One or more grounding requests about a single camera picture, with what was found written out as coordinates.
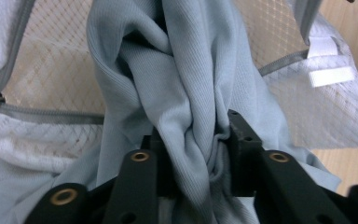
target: gray zipper tape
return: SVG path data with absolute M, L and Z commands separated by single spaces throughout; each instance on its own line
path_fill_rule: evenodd
M 35 0 L 24 0 L 19 7 L 20 16 L 15 25 L 13 35 L 9 41 L 11 43 L 10 53 L 8 54 L 7 63 L 0 70 L 0 92 L 8 83 L 11 73 L 13 71 L 14 63 L 16 62 L 17 54 L 19 53 L 22 37 L 27 26 L 28 20 L 31 16 L 32 8 Z
M 0 114 L 32 123 L 103 125 L 103 115 L 92 113 L 39 110 L 2 104 Z
M 260 73 L 260 75 L 262 77 L 266 76 L 266 75 L 268 75 L 278 69 L 281 69 L 289 64 L 297 63 L 297 62 L 307 59 L 307 55 L 308 55 L 307 49 L 286 55 L 283 58 L 280 58 L 273 63 L 269 63 L 266 66 L 261 67 L 260 69 L 258 69 L 258 72 Z

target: metal bolt hole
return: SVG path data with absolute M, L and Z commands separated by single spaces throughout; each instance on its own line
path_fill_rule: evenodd
M 77 191 L 74 189 L 62 189 L 53 194 L 50 202 L 54 205 L 65 205 L 73 201 L 77 197 Z
M 289 158 L 287 158 L 282 153 L 278 153 L 278 152 L 269 154 L 269 158 L 274 161 L 278 161 L 278 162 L 288 162 L 289 161 Z
M 149 159 L 149 154 L 145 152 L 137 152 L 132 154 L 131 159 L 133 161 L 147 161 Z

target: mesh laundry bag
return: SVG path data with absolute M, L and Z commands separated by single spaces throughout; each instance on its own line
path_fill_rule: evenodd
M 342 37 L 320 15 L 310 36 L 330 38 L 336 52 L 309 54 L 302 38 L 308 41 L 307 23 L 301 16 L 302 6 L 307 5 L 304 2 L 236 2 L 247 25 L 254 63 L 275 94 L 297 146 L 358 147 L 358 75 L 351 54 Z M 96 174 L 98 158 L 112 156 L 109 152 L 100 155 L 98 148 L 106 144 L 103 135 L 122 133 L 103 126 L 102 114 L 117 108 L 110 105 L 105 109 L 109 98 L 106 92 L 102 95 L 93 76 L 86 38 L 91 5 L 91 1 L 0 1 L 0 92 L 6 96 L 6 103 L 0 104 L 0 203 L 6 205 L 0 223 L 22 222 L 52 186 L 79 182 L 92 189 L 114 175 L 104 170 Z M 312 18 L 305 21 L 311 24 Z M 351 68 L 353 80 L 311 86 L 310 73 L 340 68 Z M 141 120 L 138 126 L 141 131 L 122 135 L 123 141 L 137 142 L 129 136 L 142 137 L 140 133 L 150 129 L 150 124 Z M 263 138 L 262 131 L 256 131 Z M 302 149 L 298 151 L 293 153 L 300 161 L 323 169 L 315 159 L 304 159 Z M 120 160 L 117 156 L 110 161 L 115 169 Z M 2 193 L 4 185 L 12 186 L 10 195 Z M 247 221 L 255 221 L 252 211 L 242 211 Z M 209 220 L 206 216 L 202 214 L 201 220 Z

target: fabric fold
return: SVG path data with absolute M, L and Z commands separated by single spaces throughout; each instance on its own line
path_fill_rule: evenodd
M 289 152 L 326 173 L 309 151 L 291 144 L 284 115 L 252 62 L 232 3 L 98 0 L 89 14 L 88 37 L 107 107 L 104 128 L 129 140 L 105 135 L 101 152 L 109 153 L 100 157 L 100 168 L 136 149 L 142 134 L 156 127 L 183 194 L 172 201 L 170 223 L 255 220 L 243 212 L 251 204 L 229 196 L 223 143 L 229 137 L 229 108 L 247 119 L 265 149 Z M 116 174 L 112 169 L 110 175 Z

